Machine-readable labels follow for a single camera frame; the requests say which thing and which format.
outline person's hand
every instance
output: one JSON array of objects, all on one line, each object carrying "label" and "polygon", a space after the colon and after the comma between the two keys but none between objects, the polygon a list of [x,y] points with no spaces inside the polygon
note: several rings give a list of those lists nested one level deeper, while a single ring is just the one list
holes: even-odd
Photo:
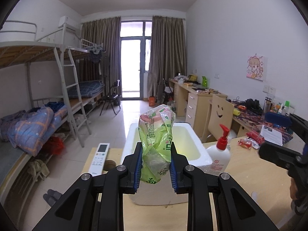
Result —
[{"label": "person's hand", "polygon": [[297,186],[295,184],[295,180],[291,178],[290,197],[292,200],[297,200],[296,193],[297,193]]}]

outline glass door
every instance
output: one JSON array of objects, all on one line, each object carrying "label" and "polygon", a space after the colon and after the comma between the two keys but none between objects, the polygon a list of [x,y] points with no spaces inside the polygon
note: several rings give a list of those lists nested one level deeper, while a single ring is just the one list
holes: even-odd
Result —
[{"label": "glass door", "polygon": [[121,23],[121,70],[122,98],[143,99],[146,91],[152,22],[136,21]]},{"label": "glass door", "polygon": [[122,97],[140,96],[140,47],[141,40],[121,41]]}]

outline anime poster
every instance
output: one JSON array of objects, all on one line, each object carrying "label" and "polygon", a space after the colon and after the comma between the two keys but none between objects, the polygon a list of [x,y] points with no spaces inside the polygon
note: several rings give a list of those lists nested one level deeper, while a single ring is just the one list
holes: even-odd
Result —
[{"label": "anime poster", "polygon": [[263,81],[267,58],[256,54],[255,56],[248,57],[247,63],[248,67],[246,77]]}]

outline bed frame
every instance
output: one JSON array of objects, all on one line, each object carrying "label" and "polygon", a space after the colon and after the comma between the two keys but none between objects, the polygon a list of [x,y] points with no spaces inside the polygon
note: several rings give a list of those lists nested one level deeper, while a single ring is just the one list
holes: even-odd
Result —
[{"label": "bed frame", "polygon": [[[27,78],[27,87],[29,99],[32,107],[42,106],[49,101],[60,101],[63,100],[65,105],[67,106],[67,116],[62,119],[61,125],[64,122],[68,122],[70,126],[70,133],[73,135],[74,140],[77,138],[82,147],[84,147],[84,141],[81,139],[79,134],[79,128],[85,123],[87,125],[87,129],[89,134],[91,134],[89,122],[84,110],[84,106],[96,98],[99,94],[103,92],[103,90],[91,98],[81,98],[77,71],[74,60],[84,59],[88,56],[91,49],[98,49],[101,45],[96,45],[94,43],[88,42],[84,39],[80,41],[80,47],[70,47],[64,45],[66,32],[71,32],[75,34],[75,36],[80,40],[80,38],[76,35],[76,32],[67,27],[67,24],[59,28],[52,33],[45,35],[39,39],[36,39],[37,35],[37,25],[34,23],[24,22],[24,21],[12,21],[7,20],[6,22],[13,23],[22,23],[22,24],[30,24],[35,27],[34,31],[23,31],[23,30],[3,30],[0,33],[5,32],[20,32],[20,33],[29,33],[33,34],[34,41],[8,41],[8,42],[0,42],[0,69],[10,67],[13,65],[24,64],[26,66],[26,78]],[[49,43],[42,42],[42,40],[47,40],[50,35],[55,34],[58,31],[62,31],[61,43]],[[70,64],[65,64],[64,61],[69,60]],[[60,76],[61,76],[61,85],[62,85],[62,93],[61,96],[53,96],[48,98],[38,98],[33,99],[32,89],[31,89],[31,76],[30,76],[30,65],[32,62],[39,61],[56,61]],[[64,67],[73,68],[74,80],[75,82],[71,85],[66,85],[65,76],[64,76]],[[73,86],[77,87],[78,99],[69,99],[67,89]],[[84,120],[77,126],[74,113],[81,110],[84,115]],[[11,145],[1,144],[0,143],[0,152],[9,154]],[[51,156],[46,157],[45,162],[48,162]],[[5,176],[0,178],[0,202],[4,205],[5,200],[10,192],[10,190],[14,190],[18,188],[18,194],[21,196],[22,204],[20,206],[20,211],[16,220],[16,225],[18,227],[21,213],[24,207],[24,204],[28,198],[28,195],[34,186],[38,177],[41,177],[44,180],[44,176],[41,175],[40,172],[37,173],[36,178],[32,178],[27,174],[27,169],[23,169],[25,164],[33,159],[30,155],[23,152],[21,149],[16,149],[14,151],[15,163],[7,166],[6,171],[4,171]]]}]

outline slipper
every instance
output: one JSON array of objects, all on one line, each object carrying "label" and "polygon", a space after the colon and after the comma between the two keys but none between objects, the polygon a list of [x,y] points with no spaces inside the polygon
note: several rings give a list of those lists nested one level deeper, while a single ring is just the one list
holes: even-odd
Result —
[{"label": "slipper", "polygon": [[51,196],[52,198],[54,198],[55,200],[59,200],[60,197],[61,197],[61,195],[62,195],[60,192],[54,191],[54,190],[52,190],[52,189],[49,189],[49,190],[47,191],[47,194],[50,195],[50,196]]},{"label": "slipper", "polygon": [[43,199],[48,203],[49,206],[53,206],[57,201],[52,198],[50,195],[48,194],[44,194],[43,195]]}]

